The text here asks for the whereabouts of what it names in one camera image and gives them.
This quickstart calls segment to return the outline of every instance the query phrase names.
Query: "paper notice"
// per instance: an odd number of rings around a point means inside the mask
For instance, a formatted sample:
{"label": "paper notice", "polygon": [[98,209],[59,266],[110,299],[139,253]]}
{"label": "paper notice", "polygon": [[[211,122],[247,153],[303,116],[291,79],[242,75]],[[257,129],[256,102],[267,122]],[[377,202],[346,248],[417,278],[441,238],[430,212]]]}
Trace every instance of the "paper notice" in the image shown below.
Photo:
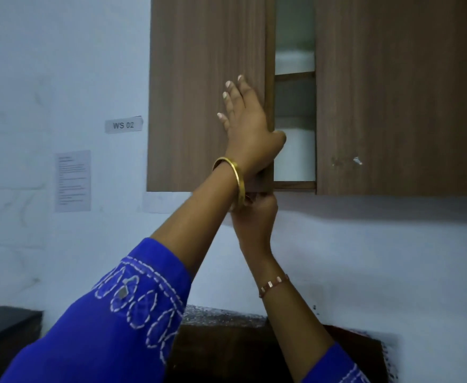
{"label": "paper notice", "polygon": [[90,151],[58,153],[55,212],[91,210]]}

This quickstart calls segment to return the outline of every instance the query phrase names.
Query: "blue sleeve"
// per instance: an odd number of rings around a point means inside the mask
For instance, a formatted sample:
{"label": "blue sleeve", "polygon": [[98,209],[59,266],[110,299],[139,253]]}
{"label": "blue sleeve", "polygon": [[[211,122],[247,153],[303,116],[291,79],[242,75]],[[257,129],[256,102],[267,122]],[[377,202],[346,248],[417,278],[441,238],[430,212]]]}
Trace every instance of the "blue sleeve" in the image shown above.
{"label": "blue sleeve", "polygon": [[190,289],[179,259],[144,239],[24,348],[0,383],[162,381]]}
{"label": "blue sleeve", "polygon": [[329,348],[302,381],[303,383],[370,383],[338,343]]}

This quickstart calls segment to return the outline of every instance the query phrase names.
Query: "bracelet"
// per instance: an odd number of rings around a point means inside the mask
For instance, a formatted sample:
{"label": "bracelet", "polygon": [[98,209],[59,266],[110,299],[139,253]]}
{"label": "bracelet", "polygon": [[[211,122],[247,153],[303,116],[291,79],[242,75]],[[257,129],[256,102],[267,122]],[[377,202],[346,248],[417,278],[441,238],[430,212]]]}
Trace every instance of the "bracelet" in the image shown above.
{"label": "bracelet", "polygon": [[235,178],[237,179],[237,186],[238,186],[238,198],[237,198],[237,203],[232,205],[232,208],[230,210],[234,210],[237,208],[240,208],[244,205],[244,200],[246,197],[246,188],[244,187],[244,177],[242,176],[242,172],[239,169],[237,163],[233,162],[229,158],[226,157],[219,157],[213,167],[212,170],[216,169],[219,164],[221,164],[223,161],[227,162],[230,164],[230,166],[233,169],[233,172],[235,173]]}
{"label": "bracelet", "polygon": [[289,281],[289,280],[290,278],[288,277],[288,274],[285,274],[283,278],[276,277],[276,282],[269,281],[268,283],[266,283],[264,286],[260,288],[260,292],[258,293],[258,296],[260,298],[263,298],[263,296],[265,296],[265,293],[267,293],[269,289],[275,288],[276,286],[281,285],[285,281]]}

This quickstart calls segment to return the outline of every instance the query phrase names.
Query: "cabinet door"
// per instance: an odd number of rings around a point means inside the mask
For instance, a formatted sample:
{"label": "cabinet door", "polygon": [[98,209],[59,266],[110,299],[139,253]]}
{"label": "cabinet door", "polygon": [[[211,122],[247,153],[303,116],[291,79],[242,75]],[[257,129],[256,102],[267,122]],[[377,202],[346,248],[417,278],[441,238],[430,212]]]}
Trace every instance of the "cabinet door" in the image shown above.
{"label": "cabinet door", "polygon": [[210,174],[226,149],[227,80],[246,75],[263,102],[265,5],[152,0],[147,191],[191,192]]}
{"label": "cabinet door", "polygon": [[317,192],[467,195],[467,0],[315,0]]}

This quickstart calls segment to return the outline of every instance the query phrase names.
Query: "wooden cabinet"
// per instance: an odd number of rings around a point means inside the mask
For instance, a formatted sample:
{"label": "wooden cabinet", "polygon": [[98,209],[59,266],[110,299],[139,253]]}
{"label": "wooden cabinet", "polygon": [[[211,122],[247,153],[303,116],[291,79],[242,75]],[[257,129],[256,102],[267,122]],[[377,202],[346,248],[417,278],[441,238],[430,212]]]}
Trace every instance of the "wooden cabinet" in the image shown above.
{"label": "wooden cabinet", "polygon": [[467,195],[467,0],[152,0],[148,191],[206,178],[239,73],[287,133],[257,189]]}

